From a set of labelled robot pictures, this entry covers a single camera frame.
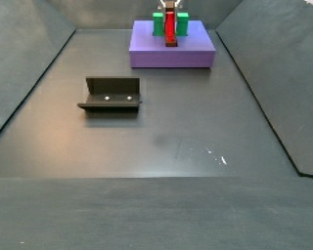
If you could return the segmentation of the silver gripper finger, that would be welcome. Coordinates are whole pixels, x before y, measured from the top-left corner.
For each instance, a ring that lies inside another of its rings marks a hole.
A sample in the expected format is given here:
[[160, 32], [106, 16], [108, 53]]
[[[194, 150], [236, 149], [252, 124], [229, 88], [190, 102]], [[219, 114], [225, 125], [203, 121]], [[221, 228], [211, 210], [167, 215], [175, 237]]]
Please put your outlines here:
[[177, 0], [175, 7], [177, 7], [177, 11], [183, 8], [183, 0]]
[[164, 11], [166, 8], [166, 1], [158, 0], [158, 10]]

